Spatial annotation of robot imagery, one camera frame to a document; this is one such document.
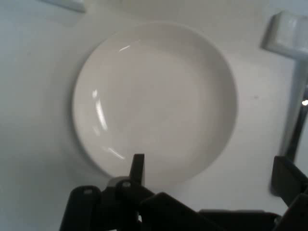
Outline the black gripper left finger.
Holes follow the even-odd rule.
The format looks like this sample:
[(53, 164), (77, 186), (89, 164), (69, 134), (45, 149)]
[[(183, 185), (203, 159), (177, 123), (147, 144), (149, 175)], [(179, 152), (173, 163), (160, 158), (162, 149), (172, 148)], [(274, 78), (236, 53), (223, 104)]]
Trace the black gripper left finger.
[(143, 154), (135, 154), (128, 176), (112, 178), (101, 191), (96, 186), (72, 190), (60, 225), (62, 231), (141, 231), (139, 206), (153, 193), (143, 184)]

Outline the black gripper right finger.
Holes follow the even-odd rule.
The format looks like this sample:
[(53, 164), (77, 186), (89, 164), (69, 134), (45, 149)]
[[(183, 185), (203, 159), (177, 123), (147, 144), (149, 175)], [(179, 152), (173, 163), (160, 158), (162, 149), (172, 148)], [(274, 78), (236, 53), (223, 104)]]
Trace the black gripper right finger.
[(308, 178), (287, 157), (274, 158), (271, 186), (288, 206), (275, 231), (308, 229)]

